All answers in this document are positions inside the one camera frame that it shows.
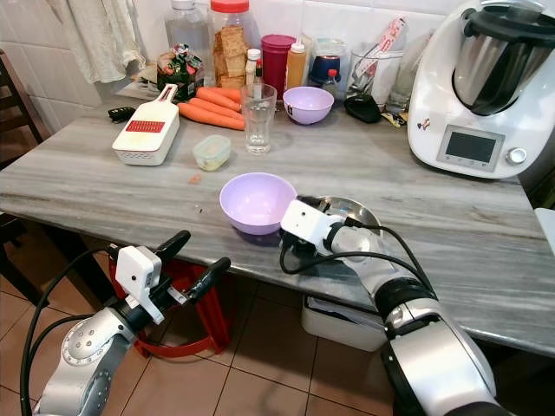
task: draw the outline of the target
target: drinking glass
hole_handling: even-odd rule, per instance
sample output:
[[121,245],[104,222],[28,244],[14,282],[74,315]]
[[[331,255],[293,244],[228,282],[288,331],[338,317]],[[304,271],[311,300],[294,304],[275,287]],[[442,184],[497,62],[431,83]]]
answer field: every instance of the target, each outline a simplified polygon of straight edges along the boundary
[[268,84],[241,88],[241,108],[245,117],[246,150],[252,154],[270,150],[271,123],[276,113],[278,91]]

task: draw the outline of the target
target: white towel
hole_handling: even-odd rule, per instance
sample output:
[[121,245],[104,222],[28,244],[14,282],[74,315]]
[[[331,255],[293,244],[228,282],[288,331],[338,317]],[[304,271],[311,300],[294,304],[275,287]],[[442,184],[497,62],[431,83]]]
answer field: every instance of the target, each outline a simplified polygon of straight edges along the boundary
[[68,38],[77,65],[90,82],[112,82],[126,76],[126,67],[140,54],[127,0],[57,0],[56,14]]

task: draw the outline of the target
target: kitchen counter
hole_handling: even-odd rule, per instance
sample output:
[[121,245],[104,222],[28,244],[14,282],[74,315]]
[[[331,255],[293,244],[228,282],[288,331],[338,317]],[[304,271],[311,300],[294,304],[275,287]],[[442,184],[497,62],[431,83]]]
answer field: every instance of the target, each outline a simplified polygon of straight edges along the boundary
[[[264,156],[246,152],[243,132],[181,118],[163,165],[126,166],[111,149],[124,125],[112,124],[107,110],[141,103],[116,96],[0,172],[0,210],[150,247],[189,230],[180,258],[210,263],[228,256],[236,273],[372,309],[345,268],[285,275],[278,234],[246,236],[227,222],[219,207],[225,182],[245,172],[275,173],[299,194],[356,199],[399,231],[445,308],[472,335],[555,356],[555,257],[517,179],[435,170],[410,152],[406,128],[385,120],[367,125],[342,109],[308,127],[278,112]],[[212,133],[232,140],[232,156],[218,171],[203,172],[191,151]]]

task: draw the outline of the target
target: crackers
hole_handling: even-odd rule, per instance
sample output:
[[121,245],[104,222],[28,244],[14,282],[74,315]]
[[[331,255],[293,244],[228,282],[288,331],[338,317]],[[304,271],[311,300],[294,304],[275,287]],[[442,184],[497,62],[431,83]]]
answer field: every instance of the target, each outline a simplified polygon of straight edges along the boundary
[[225,26],[216,33],[214,65],[218,85],[241,88],[245,85],[246,51],[242,26]]

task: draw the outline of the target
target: small purple bowl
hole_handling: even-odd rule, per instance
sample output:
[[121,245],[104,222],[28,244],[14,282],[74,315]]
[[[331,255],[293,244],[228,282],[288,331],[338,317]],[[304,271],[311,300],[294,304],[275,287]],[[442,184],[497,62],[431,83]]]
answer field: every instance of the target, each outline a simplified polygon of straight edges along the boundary
[[297,191],[285,179],[253,172],[227,182],[219,193],[219,204],[239,231],[263,236],[279,230],[289,203],[296,197]]
[[295,87],[284,92],[287,115],[300,124],[318,123],[328,115],[334,98],[325,89]]

